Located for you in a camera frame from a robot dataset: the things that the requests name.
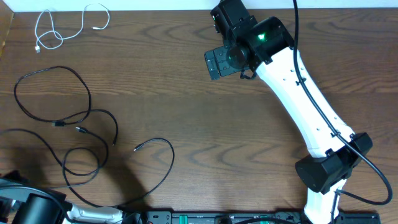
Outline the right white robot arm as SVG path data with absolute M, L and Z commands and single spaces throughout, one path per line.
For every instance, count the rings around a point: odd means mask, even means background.
M 295 164 L 307 186 L 305 220 L 336 223 L 344 219 L 338 201 L 353 169 L 372 148 L 368 134 L 356 134 L 329 105 L 307 72 L 295 39 L 276 17 L 257 21 L 248 14 L 215 12 L 223 46 L 207 51 L 210 77 L 252 71 L 276 94 L 298 127 L 308 156 Z

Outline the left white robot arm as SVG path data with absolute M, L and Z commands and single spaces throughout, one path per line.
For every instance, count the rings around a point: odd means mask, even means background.
M 27 184 L 16 170 L 1 176 L 1 223 L 142 223 L 139 212 L 82 207 L 66 195 Z

